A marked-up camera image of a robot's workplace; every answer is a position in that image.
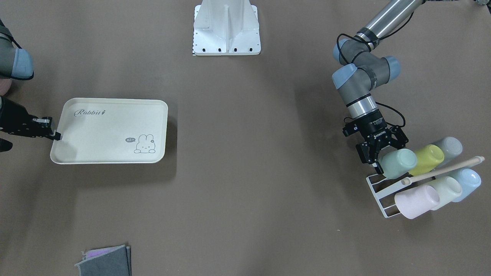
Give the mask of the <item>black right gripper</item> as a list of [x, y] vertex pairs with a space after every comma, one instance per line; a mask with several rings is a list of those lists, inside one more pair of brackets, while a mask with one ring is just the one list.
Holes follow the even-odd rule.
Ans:
[[1, 97], [0, 127], [1, 131], [15, 136], [46, 137], [61, 140], [61, 133], [51, 128], [51, 117], [30, 115], [26, 108], [14, 101]]

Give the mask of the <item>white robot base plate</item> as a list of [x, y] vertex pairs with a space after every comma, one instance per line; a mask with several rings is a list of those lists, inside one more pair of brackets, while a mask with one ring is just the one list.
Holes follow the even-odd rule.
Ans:
[[261, 52], [258, 8], [249, 0], [204, 0], [194, 8], [194, 56], [250, 56]]

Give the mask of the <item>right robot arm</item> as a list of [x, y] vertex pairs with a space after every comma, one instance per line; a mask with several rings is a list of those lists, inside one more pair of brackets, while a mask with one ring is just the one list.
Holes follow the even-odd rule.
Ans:
[[[1, 79], [2, 80], [31, 80], [34, 68], [30, 53], [23, 49], [4, 23], [0, 23], [1, 33]], [[24, 137], [44, 137], [50, 140], [61, 140], [61, 133], [56, 131], [52, 117], [36, 117], [30, 115], [27, 109], [1, 96], [1, 131], [11, 135]]]

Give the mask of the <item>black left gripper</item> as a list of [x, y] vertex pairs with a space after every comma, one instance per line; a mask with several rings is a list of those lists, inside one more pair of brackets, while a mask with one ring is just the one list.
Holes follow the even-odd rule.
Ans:
[[379, 109], [362, 115], [351, 122], [358, 124], [358, 132], [364, 139], [363, 143], [356, 145], [361, 162], [372, 165], [377, 174], [384, 174], [384, 170], [379, 164], [379, 152], [387, 146], [396, 149], [405, 148], [409, 139], [402, 126], [388, 128], [388, 124]]

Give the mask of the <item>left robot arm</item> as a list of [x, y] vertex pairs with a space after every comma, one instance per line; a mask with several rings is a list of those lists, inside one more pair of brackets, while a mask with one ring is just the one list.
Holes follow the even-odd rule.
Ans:
[[333, 49], [333, 57], [341, 64], [333, 73], [333, 83], [349, 112], [342, 132], [346, 137], [361, 134], [358, 155], [378, 174], [384, 173], [379, 152], [386, 147], [403, 149], [409, 140], [402, 125], [386, 122], [371, 95], [398, 77], [400, 63], [393, 56], [377, 57], [372, 52], [382, 40], [400, 31], [423, 4], [423, 0], [392, 0], [355, 36], [340, 34]]

